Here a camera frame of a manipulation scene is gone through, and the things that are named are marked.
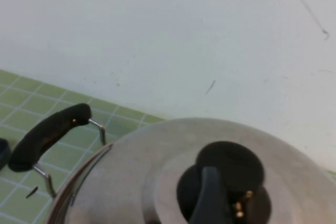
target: stainless steel pot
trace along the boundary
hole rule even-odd
[[[88,123],[104,146],[56,194],[37,162]],[[336,223],[336,184],[325,171],[274,136],[228,121],[171,120],[106,145],[79,104],[32,129],[9,167],[46,178],[55,198],[48,224]]]

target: black object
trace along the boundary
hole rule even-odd
[[[260,159],[248,148],[233,142],[214,142],[206,145],[198,154],[199,167],[216,167],[228,191],[230,203],[256,192],[264,182],[264,168]]]
[[[31,170],[45,151],[74,127],[88,124],[91,117],[90,106],[81,103],[44,119],[17,144],[8,167],[14,172]]]
[[[31,195],[33,195],[38,189],[38,186],[35,187],[27,196],[26,196],[26,199],[28,199]]]
[[[181,213],[189,224],[266,224],[271,201],[264,176],[261,161],[248,148],[224,141],[208,144],[178,182]]]
[[[226,190],[215,167],[202,169],[202,187],[189,224],[233,224]]]
[[[2,169],[10,158],[11,149],[7,140],[0,138],[0,169]]]

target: tiled countertop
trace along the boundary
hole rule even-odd
[[[81,102],[88,103],[92,118],[106,126],[108,142],[139,127],[162,121],[152,115],[0,70],[0,137],[7,139],[13,148],[42,119]],[[39,163],[52,175],[55,188],[59,188],[100,147],[96,128],[77,127],[47,151]],[[38,186],[37,192],[26,199],[35,186]],[[1,224],[41,224],[51,202],[44,180],[35,171],[13,173],[8,167],[0,171]]]

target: pot lid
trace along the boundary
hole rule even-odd
[[[334,181],[282,140],[233,122],[178,119],[119,139],[66,223],[330,224],[335,209]]]

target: white wall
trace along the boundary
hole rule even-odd
[[[336,170],[336,0],[306,1],[328,40],[299,0],[0,0],[0,64],[167,118],[248,124]]]

